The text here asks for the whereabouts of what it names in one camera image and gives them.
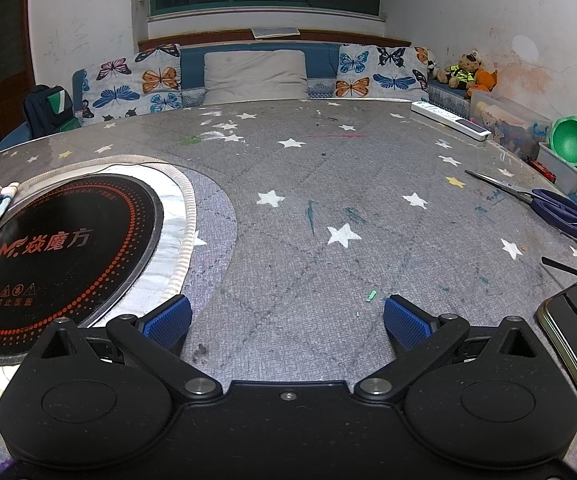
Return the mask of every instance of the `scissors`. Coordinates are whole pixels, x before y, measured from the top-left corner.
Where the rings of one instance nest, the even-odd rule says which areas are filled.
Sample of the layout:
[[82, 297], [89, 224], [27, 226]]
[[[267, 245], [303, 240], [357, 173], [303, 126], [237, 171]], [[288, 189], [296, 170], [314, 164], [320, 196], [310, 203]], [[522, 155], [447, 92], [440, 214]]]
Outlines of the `scissors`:
[[558, 228], [568, 236], [577, 239], [577, 204], [569, 198], [548, 189], [524, 189], [510, 182], [498, 180], [475, 171], [464, 170], [471, 176], [483, 180], [499, 189], [510, 193], [516, 199], [521, 200], [535, 211], [541, 218], [553, 227]]

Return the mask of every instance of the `orange plush toy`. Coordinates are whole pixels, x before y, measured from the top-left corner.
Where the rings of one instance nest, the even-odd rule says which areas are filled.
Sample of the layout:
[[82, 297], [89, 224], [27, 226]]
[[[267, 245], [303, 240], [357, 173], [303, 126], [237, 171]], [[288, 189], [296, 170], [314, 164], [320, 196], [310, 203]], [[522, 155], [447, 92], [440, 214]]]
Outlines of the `orange plush toy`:
[[475, 72], [475, 84], [471, 86], [467, 91], [466, 95], [471, 96], [471, 90], [483, 90], [485, 92], [490, 92], [497, 84], [497, 70], [492, 74], [486, 72], [486, 70], [480, 68]]

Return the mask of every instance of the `blue gripper pad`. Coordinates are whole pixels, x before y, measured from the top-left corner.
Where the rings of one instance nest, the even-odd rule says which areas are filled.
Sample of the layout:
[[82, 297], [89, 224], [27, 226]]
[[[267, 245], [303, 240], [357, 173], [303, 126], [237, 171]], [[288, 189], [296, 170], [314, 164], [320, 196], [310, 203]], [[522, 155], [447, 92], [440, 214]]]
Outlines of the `blue gripper pad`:
[[149, 339], [171, 349], [186, 335], [193, 319], [190, 301], [182, 294], [173, 296], [139, 319], [138, 329]]
[[383, 325], [405, 350], [429, 337], [438, 327], [436, 317], [397, 294], [383, 304]]

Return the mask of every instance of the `power strip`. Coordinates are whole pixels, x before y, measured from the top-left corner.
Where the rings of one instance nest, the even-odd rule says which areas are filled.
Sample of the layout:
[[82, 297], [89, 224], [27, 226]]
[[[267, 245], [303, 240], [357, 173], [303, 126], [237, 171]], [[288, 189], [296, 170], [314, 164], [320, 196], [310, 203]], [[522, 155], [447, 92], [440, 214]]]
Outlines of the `power strip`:
[[425, 101], [415, 101], [414, 103], [411, 103], [411, 110], [422, 114], [424, 117], [433, 119], [438, 123], [446, 124], [446, 126], [466, 134], [475, 140], [486, 140], [491, 135], [487, 129], [482, 128], [479, 124], [462, 119], [459, 115], [455, 115], [454, 113], [444, 110], [444, 108], [440, 108], [439, 106], [432, 105]]

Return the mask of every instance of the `backpack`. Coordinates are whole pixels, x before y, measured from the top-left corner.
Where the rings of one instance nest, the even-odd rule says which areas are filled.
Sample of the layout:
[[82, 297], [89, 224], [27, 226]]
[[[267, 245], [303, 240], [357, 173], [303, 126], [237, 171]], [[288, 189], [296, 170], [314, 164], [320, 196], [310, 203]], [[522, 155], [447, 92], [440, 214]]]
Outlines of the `backpack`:
[[31, 139], [80, 127], [73, 114], [73, 101], [61, 86], [35, 86], [24, 98], [22, 106]]

